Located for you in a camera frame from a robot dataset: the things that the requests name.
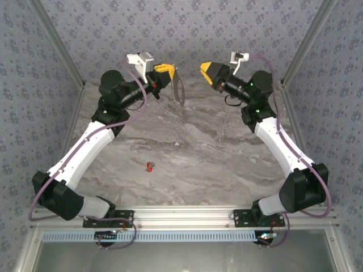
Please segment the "gray marble tabletop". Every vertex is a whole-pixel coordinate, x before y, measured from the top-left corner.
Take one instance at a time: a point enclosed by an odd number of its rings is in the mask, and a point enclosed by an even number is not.
[[[150,96],[146,113],[101,151],[76,192],[124,206],[250,205],[277,192],[284,174],[268,147],[243,124],[240,107],[227,106],[225,95],[205,81],[184,80],[184,85],[184,108],[173,102],[170,87],[160,100]],[[98,87],[87,84],[73,143],[99,97]],[[291,135],[281,95],[278,104]],[[152,172],[146,171],[149,161],[155,163]]]

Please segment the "red object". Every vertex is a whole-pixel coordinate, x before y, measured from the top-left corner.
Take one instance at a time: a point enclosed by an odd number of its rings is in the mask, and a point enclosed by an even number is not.
[[[153,170],[153,166],[154,166],[155,164],[154,163],[152,163],[152,162],[148,162],[147,164],[146,164],[146,170],[150,173],[152,170]]]

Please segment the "black mounting plate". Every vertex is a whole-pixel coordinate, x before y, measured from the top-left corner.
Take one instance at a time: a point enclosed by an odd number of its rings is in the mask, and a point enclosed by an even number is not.
[[[280,227],[285,226],[285,219],[282,214],[273,214],[266,216],[263,224],[258,224],[251,210],[233,210],[234,225],[236,228],[251,228],[251,227],[276,227],[275,221]]]
[[[101,236],[102,240],[116,240],[117,239],[117,234],[116,233],[112,233],[111,231],[96,231],[95,235],[94,235],[94,239],[98,240]],[[113,245],[115,242],[100,242],[100,245],[107,248],[110,247],[111,245]]]
[[[115,210],[115,214],[113,218],[126,218],[130,221],[134,221],[135,212],[133,210]],[[83,227],[84,228],[132,228],[132,225],[126,221],[124,224],[120,220],[113,220],[113,221],[98,221],[93,219],[83,220]]]

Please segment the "gray wall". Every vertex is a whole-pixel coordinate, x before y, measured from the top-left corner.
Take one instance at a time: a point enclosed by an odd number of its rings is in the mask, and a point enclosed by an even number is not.
[[[263,54],[281,77],[320,0],[42,0],[86,80],[119,69],[128,53],[149,51],[179,73],[228,62],[232,50]],[[243,65],[246,79],[260,61]]]
[[[330,169],[333,204],[363,271],[363,3],[339,1],[288,87],[310,155]]]
[[[27,233],[31,177],[60,149],[78,87],[27,1],[0,1],[0,271],[10,271]]]

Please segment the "wallpaper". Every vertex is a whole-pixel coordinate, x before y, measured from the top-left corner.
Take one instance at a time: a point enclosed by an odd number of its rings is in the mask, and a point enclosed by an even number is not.
[[[263,54],[285,72],[320,0],[42,0],[85,80],[119,69],[129,53],[150,52],[179,74],[228,63],[232,50]],[[262,61],[245,63],[250,78]]]
[[[363,271],[363,3],[339,1],[288,87],[310,155],[326,163],[334,206]]]
[[[28,231],[31,177],[60,156],[78,87],[27,1],[0,1],[0,271]]]

